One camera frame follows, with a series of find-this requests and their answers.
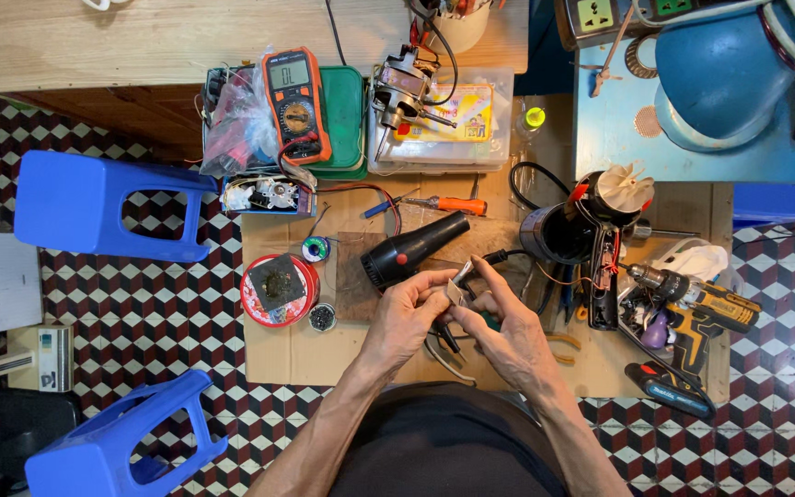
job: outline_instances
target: hair dryer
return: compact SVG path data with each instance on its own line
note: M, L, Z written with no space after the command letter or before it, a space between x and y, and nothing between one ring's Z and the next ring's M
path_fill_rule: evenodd
M360 264L380 291L413 276L422 261L471 229L465 214L453 212L417 230L392 236L360 256Z

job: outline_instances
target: plastic bottle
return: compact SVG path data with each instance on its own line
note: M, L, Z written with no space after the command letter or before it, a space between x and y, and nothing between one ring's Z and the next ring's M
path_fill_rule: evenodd
M545 110L541 107L532 107L521 113L514 120L511 153L516 154L524 150L539 133L543 124L545 124Z

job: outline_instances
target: multimeter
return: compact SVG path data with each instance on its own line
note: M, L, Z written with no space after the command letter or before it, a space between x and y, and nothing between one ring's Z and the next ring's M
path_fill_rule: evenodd
M333 150L324 124L318 60L306 47L299 47L267 55L262 66L278 142L285 145L302 137L311 139L291 147L284 160L299 165L329 159Z

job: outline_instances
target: yellow bottle cap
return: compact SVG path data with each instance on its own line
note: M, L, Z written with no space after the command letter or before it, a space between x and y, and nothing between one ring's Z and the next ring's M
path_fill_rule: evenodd
M533 107L526 111L525 119L526 125L532 129L536 129L545 124L545 111L541 107Z

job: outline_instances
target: tiled floor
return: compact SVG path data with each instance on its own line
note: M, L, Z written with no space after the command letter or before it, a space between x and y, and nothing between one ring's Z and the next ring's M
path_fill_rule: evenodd
M0 100L0 209L13 220L20 155L32 149L123 160L148 151L129 140ZM135 194L134 231L171 236L182 229L180 198ZM327 387L249 384L244 378L240 218L202 208L199 241L210 255L180 265L104 255L40 252L45 318L76 329L75 391L95 412L140 383L202 369L214 386L202 396L213 433L228 434L226 454L177 495L242 494L314 413ZM581 399L580 409L635 492L795 495L795 238L785 228L739 231L735 243L765 232L732 259L760 301L757 329L732 338L732 400L708 424L637 399ZM143 440L152 454L182 461L194 437L174 416Z

